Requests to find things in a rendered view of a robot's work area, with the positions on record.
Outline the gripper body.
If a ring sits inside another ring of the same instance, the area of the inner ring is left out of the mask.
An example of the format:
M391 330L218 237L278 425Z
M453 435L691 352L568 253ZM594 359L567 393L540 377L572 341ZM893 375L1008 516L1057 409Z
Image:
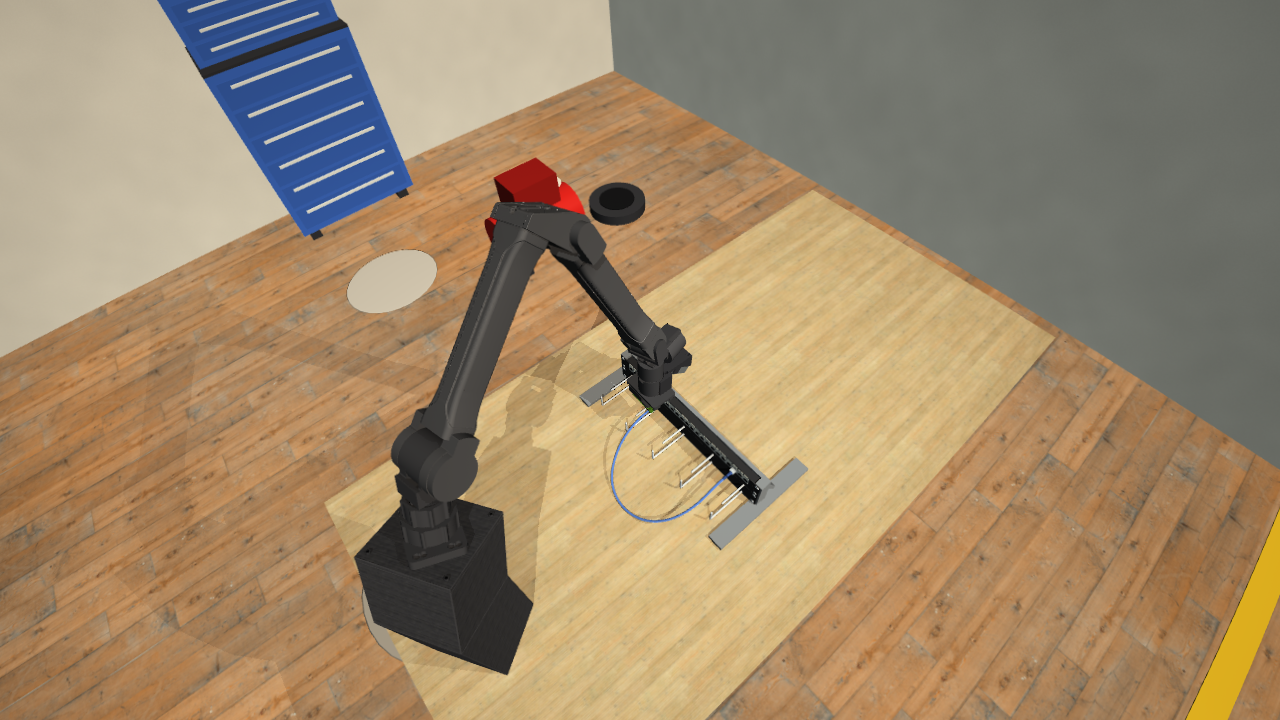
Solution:
M660 380L662 379L663 375ZM675 398L675 391L671 388L667 389L666 393L659 395L660 380L649 383L640 379L637 373L635 373L634 375L628 377L627 384L628 389L640 400L640 402L645 407L653 407L653 411L657 411L657 409L659 409L662 404L666 404L666 401Z

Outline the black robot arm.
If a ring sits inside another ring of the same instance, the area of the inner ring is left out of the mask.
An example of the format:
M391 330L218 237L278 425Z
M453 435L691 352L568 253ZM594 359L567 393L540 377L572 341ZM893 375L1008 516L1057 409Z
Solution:
M596 227L586 215L564 210L545 202L495 202L492 210L497 220L492 246L440 384L390 448L401 470L397 516L411 570L468 552L454 498L477 475L477 414L529 278L547 249L602 309L628 354L637 356L640 379L657 382L664 373L663 395L672 388L672 375L691 366L681 329L660 328L646 316L605 258L607 243Z

